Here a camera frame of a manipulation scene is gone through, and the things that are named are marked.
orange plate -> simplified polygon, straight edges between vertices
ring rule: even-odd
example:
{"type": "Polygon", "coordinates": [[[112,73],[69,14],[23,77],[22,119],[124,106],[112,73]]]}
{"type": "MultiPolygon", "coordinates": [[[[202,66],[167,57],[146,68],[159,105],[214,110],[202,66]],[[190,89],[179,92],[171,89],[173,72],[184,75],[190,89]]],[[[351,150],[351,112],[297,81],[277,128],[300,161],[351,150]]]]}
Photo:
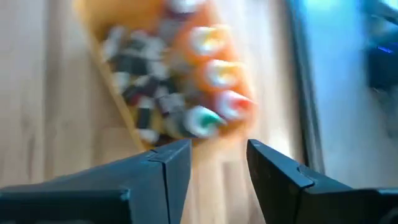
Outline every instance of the orange plate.
{"type": "MultiPolygon", "coordinates": [[[[126,26],[132,30],[143,29],[153,32],[164,14],[165,0],[75,0],[76,13],[90,36],[91,49],[96,63],[99,66],[105,83],[109,87],[112,97],[126,122],[127,128],[136,143],[136,146],[142,151],[152,149],[153,147],[142,142],[136,131],[135,122],[133,120],[132,111],[125,104],[121,95],[115,92],[112,86],[111,68],[107,63],[103,63],[101,59],[101,43],[105,39],[109,29],[115,25],[126,26]]],[[[214,5],[207,0],[182,27],[176,40],[188,32],[194,26],[209,26],[218,24],[219,19],[216,16],[214,5]]],[[[227,38],[227,46],[219,52],[215,59],[237,61],[231,39],[227,38]]],[[[232,90],[242,94],[248,98],[252,98],[248,84],[243,78],[239,84],[232,90]]],[[[230,138],[241,138],[247,130],[248,124],[251,123],[253,116],[244,121],[229,123],[222,127],[220,136],[214,139],[194,139],[194,145],[208,145],[217,142],[228,142],[230,138]]]]}

wooden table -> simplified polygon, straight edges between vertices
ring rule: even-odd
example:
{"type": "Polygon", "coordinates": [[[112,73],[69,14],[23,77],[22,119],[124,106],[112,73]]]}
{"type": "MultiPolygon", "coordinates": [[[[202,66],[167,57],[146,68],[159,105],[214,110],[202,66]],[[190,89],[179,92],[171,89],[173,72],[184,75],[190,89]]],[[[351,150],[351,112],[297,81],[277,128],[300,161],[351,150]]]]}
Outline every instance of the wooden table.
{"type": "MultiPolygon", "coordinates": [[[[284,6],[278,0],[216,4],[225,9],[220,13],[259,104],[250,138],[300,160],[284,6]]],[[[2,0],[0,30],[0,186],[42,182],[136,153],[71,1],[2,0]]],[[[234,145],[194,161],[182,223],[264,223],[246,143],[234,145]]]]}

wooden surface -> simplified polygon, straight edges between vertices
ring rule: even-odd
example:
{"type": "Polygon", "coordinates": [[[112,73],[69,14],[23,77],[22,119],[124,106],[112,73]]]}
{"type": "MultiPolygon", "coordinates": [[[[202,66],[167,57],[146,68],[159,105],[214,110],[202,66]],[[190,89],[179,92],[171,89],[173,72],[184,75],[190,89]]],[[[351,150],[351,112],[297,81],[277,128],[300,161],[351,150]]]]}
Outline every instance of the wooden surface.
{"type": "MultiPolygon", "coordinates": [[[[259,104],[249,137],[300,160],[283,6],[278,0],[216,4],[225,9],[220,13],[259,104]]],[[[71,1],[2,0],[0,30],[0,186],[41,182],[136,153],[71,1]]],[[[195,163],[182,223],[264,223],[245,144],[217,147],[195,163]]]]}

orange tray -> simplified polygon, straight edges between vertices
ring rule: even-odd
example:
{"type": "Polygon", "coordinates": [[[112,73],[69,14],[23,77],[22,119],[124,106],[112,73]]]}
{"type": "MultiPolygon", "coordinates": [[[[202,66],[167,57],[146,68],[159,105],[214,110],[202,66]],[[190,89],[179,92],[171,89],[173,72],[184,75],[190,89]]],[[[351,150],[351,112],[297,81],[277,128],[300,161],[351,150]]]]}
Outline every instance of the orange tray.
{"type": "MultiPolygon", "coordinates": [[[[141,141],[135,127],[135,111],[125,103],[123,97],[113,88],[111,67],[108,63],[103,62],[101,58],[101,43],[106,38],[110,28],[117,25],[127,27],[131,30],[140,29],[153,33],[162,20],[165,4],[165,0],[75,0],[74,2],[78,18],[89,35],[90,47],[95,62],[99,66],[104,81],[109,87],[109,92],[116,102],[136,146],[143,151],[152,149],[153,146],[141,141]]],[[[205,1],[203,5],[198,8],[197,12],[184,23],[176,39],[183,39],[184,33],[193,26],[212,26],[219,24],[220,20],[216,15],[217,13],[213,3],[209,0],[205,1]]],[[[233,48],[229,34],[226,40],[226,47],[221,51],[218,59],[237,62],[238,56],[233,48]]],[[[171,48],[178,48],[180,43],[181,41],[176,42],[171,48]]],[[[252,99],[252,94],[249,91],[245,76],[243,76],[243,78],[239,80],[239,83],[231,90],[252,99]]],[[[231,138],[241,138],[245,136],[248,125],[252,123],[253,119],[254,110],[253,114],[248,116],[248,119],[233,121],[221,127],[219,135],[215,138],[194,139],[194,146],[213,144],[215,141],[228,142],[231,138]]]]}

